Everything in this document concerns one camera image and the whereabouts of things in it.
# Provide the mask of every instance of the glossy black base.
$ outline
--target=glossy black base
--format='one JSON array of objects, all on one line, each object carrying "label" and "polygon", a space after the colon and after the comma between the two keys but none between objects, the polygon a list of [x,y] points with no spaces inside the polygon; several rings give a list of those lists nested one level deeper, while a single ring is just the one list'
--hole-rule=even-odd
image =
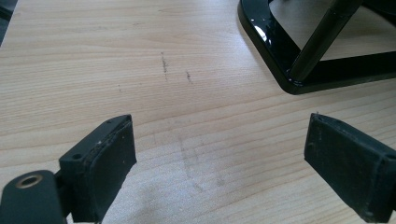
[{"label": "glossy black base", "polygon": [[272,0],[241,0],[239,20],[282,90],[290,94],[396,77],[396,51],[320,61],[303,81],[290,76],[301,50],[271,13]]}]

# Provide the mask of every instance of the wooden table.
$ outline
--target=wooden table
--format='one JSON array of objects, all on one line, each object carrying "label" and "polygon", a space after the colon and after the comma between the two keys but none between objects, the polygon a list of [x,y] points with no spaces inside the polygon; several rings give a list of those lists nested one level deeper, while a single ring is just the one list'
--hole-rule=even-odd
[{"label": "wooden table", "polygon": [[[272,8],[301,47],[328,2]],[[19,0],[0,48],[0,186],[57,171],[101,122],[132,114],[138,164],[104,223],[362,223],[304,161],[309,116],[396,148],[396,80],[286,94],[237,4]],[[381,20],[361,8],[325,58],[396,50]]]}]

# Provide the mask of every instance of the wood grain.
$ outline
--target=wood grain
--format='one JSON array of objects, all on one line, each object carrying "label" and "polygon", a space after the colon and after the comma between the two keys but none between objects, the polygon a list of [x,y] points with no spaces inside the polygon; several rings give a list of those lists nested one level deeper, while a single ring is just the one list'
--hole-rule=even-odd
[{"label": "wood grain", "polygon": [[[303,46],[328,2],[271,7]],[[288,95],[237,4],[19,0],[0,48],[0,186],[57,171],[101,122],[132,114],[138,164],[103,223],[362,223],[304,161],[308,120],[396,148],[396,80]],[[394,27],[366,18],[378,20],[360,10],[325,57],[396,50]]]}]

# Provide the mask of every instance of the scratch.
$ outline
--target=scratch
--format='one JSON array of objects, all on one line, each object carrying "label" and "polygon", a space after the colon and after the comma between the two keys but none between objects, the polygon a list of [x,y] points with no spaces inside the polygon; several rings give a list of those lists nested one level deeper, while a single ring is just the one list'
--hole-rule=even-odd
[{"label": "scratch", "polygon": [[168,80],[168,76],[166,75],[166,73],[168,72],[168,69],[167,69],[168,63],[167,63],[166,60],[165,60],[165,57],[164,57],[164,55],[163,55],[163,52],[161,52],[161,58],[163,59],[163,73],[165,74],[165,79],[166,79],[166,81],[167,81],[167,80]]},{"label": "scratch", "polygon": [[184,169],[186,172],[187,178],[191,181],[193,188],[198,192],[204,192],[204,188],[199,184],[196,180],[196,176],[201,176],[201,172],[199,172],[199,162],[198,155],[195,152],[195,149],[188,150],[183,146],[183,141],[180,137],[177,138],[180,149],[181,156],[183,157]]},{"label": "scratch", "polygon": [[191,81],[191,75],[190,75],[189,71],[186,70],[186,74],[187,74],[187,79],[189,80],[189,83],[193,84]]}]

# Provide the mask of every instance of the screw hole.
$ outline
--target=screw hole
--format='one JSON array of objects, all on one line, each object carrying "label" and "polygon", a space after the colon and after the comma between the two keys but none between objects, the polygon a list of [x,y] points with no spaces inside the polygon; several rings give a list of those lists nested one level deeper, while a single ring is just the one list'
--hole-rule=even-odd
[{"label": "screw hole", "polygon": [[16,186],[18,189],[27,189],[38,184],[42,179],[42,175],[29,175],[18,181]]},{"label": "screw hole", "polygon": [[81,159],[81,157],[82,157],[81,154],[74,154],[72,158],[73,160],[78,160]]}]

